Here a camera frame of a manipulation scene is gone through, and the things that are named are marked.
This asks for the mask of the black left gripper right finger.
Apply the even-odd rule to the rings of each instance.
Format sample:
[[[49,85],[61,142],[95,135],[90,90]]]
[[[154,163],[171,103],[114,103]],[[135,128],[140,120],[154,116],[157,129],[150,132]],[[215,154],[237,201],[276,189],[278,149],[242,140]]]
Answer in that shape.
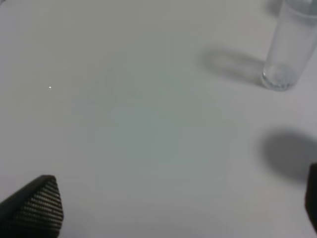
[[[309,220],[317,232],[317,164],[310,165],[305,195],[305,209]]]

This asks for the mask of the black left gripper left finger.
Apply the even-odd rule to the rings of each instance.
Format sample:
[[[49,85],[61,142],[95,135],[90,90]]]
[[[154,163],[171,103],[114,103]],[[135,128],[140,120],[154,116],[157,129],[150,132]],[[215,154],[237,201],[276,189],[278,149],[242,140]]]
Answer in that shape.
[[[56,178],[42,175],[0,203],[0,236],[57,238],[63,219]]]

